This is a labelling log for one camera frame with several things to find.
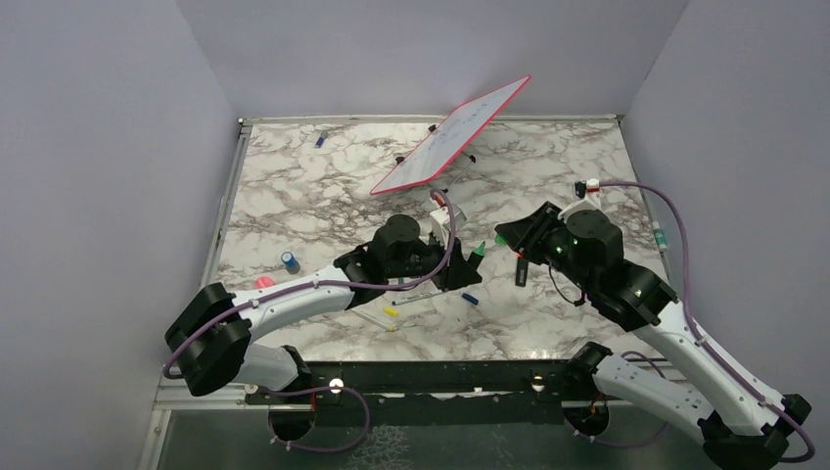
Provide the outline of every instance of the marble table surface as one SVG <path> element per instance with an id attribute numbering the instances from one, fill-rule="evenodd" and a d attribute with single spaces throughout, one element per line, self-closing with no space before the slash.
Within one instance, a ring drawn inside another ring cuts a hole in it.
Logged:
<path id="1" fill-rule="evenodd" d="M 277 283 L 296 279 L 279 258 L 292 251 L 310 274 L 369 241 L 395 213 L 421 221 L 429 232 L 425 187 L 381 196 L 369 190 L 427 132 L 426 123 L 258 124 L 252 131 L 217 279 L 229 290 L 247 290 L 267 275 Z M 329 137 L 314 143 L 322 130 Z M 595 341 L 615 352 L 650 347 L 601 317 L 589 305 L 574 307 L 553 289 L 547 270 L 531 266 L 527 287 L 514 285 L 515 256 L 493 243 L 493 226 L 524 217 L 543 202 L 563 207 L 574 200 L 580 179 L 634 179 L 620 130 L 607 122 L 504 121 L 490 124 L 467 148 L 473 164 L 449 191 L 469 221 L 459 228 L 464 255 L 486 241 L 479 269 L 484 282 L 427 300 L 399 305 L 397 318 L 383 313 L 394 299 L 432 292 L 432 283 L 408 293 L 386 293 L 355 310 L 393 324 L 389 332 L 346 311 L 319 315 L 269 334 L 261 344 L 297 347 L 307 360 L 439 360 L 561 358 Z M 445 186 L 466 164 L 461 157 L 438 178 Z M 662 277 L 666 274 L 641 196 L 606 189 L 603 209 L 622 228 L 625 255 Z M 558 275 L 571 299 L 577 289 Z M 469 292 L 474 306 L 461 298 Z"/>

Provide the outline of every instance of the green marker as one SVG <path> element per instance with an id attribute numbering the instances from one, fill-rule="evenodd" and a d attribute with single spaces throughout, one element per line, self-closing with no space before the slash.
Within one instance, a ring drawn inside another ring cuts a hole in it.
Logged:
<path id="1" fill-rule="evenodd" d="M 470 257 L 467 259 L 467 262 L 473 267 L 473 269 L 478 269 L 479 264 L 482 263 L 482 259 L 484 259 L 484 242 L 482 242 L 478 248 L 474 249 L 472 253 L 470 253 Z"/>

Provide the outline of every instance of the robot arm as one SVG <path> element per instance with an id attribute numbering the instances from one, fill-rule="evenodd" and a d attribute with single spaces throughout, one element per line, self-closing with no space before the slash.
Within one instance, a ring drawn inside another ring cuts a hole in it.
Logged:
<path id="1" fill-rule="evenodd" d="M 579 201 L 564 209 L 545 203 L 495 230 L 528 261 L 565 274 L 601 315 L 662 353 L 700 394 L 633 370 L 596 344 L 586 345 L 571 360 L 575 380 L 666 419 L 702 443 L 721 468 L 771 467 L 787 448 L 793 428 L 769 407 L 801 424 L 809 404 L 797 395 L 782 396 L 750 374 L 697 324 L 704 337 L 696 340 L 674 290 L 650 269 L 623 257 L 623 233 L 601 211 L 598 191 L 596 180 L 578 183 Z M 766 403 L 719 365 L 703 342 L 752 383 Z"/>
<path id="2" fill-rule="evenodd" d="M 397 214 L 370 242 L 302 279 L 234 294 L 221 283 L 205 286 L 164 335 L 174 354 L 182 349 L 175 360 L 190 393 L 200 397 L 231 382 L 287 390 L 307 370 L 300 355 L 290 347 L 272 349 L 254 342 L 314 315 L 367 304 L 385 292 L 372 287 L 388 285 L 390 279 L 421 277 L 438 269 L 450 243 L 447 205 L 438 204 L 426 243 L 418 222 Z M 453 214 L 456 224 L 464 220 L 457 207 Z M 464 259 L 460 240 L 452 243 L 447 263 L 431 278 L 436 287 L 450 291 L 482 282 L 478 262 Z"/>

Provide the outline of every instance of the white wall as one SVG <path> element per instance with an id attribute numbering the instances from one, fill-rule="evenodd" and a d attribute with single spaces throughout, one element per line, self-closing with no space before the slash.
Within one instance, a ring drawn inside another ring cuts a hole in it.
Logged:
<path id="1" fill-rule="evenodd" d="M 686 0 L 177 0 L 237 114 L 624 113 Z"/>
<path id="2" fill-rule="evenodd" d="M 235 116 L 171 0 L 0 6 L 0 467 L 132 468 Z"/>
<path id="3" fill-rule="evenodd" d="M 819 457 L 799 468 L 816 469 L 830 447 L 829 24 L 826 0 L 691 0 L 622 127 L 639 177 L 688 225 L 696 316 L 812 402 Z"/>

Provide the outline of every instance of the pink eraser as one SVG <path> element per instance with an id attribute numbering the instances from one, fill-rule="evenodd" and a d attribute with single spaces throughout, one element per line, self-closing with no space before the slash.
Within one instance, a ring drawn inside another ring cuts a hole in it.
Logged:
<path id="1" fill-rule="evenodd" d="M 271 287 L 271 286 L 276 286 L 276 285 L 277 285 L 277 283 L 274 282 L 274 280 L 271 279 L 268 276 L 262 276 L 259 279 L 256 279 L 256 281 L 254 281 L 254 287 L 256 287 L 257 289 L 264 289 L 266 287 Z"/>

